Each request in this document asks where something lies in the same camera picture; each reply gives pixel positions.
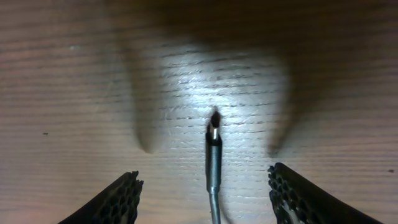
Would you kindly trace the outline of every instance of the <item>pen tip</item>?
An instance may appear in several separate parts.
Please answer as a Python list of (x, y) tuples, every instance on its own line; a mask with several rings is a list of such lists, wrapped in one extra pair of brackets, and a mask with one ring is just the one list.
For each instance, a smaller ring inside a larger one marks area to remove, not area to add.
[(211, 125), (214, 128), (218, 128), (220, 126), (220, 119), (221, 119), (221, 115), (220, 113), (216, 110), (213, 115), (211, 116), (210, 122)]

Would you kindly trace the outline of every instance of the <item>cable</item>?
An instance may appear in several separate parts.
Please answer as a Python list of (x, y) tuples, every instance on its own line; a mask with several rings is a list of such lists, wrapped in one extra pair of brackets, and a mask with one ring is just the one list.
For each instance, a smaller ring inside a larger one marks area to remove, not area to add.
[(213, 224), (221, 224), (220, 205), (218, 203), (218, 192), (221, 185), (221, 156), (223, 153), (220, 118), (220, 114), (216, 111), (211, 117), (206, 132), (206, 187), (209, 193)]

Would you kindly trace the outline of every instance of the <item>brown wooden surface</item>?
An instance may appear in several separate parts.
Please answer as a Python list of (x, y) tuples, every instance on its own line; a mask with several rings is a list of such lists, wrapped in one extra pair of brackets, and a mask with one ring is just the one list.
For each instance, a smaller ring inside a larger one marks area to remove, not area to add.
[(281, 161), (398, 223), (394, 4), (1, 1), (0, 222), (57, 223), (139, 170), (138, 224), (210, 223), (217, 106), (231, 222), (275, 223)]

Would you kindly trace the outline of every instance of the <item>wood grain surface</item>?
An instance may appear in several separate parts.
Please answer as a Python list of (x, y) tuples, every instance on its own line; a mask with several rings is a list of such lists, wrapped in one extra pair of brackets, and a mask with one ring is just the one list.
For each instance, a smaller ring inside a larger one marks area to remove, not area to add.
[(398, 223), (395, 1), (0, 1), (0, 222), (58, 223), (121, 174), (140, 223), (210, 223), (204, 132), (223, 115), (223, 223), (275, 223), (283, 162)]

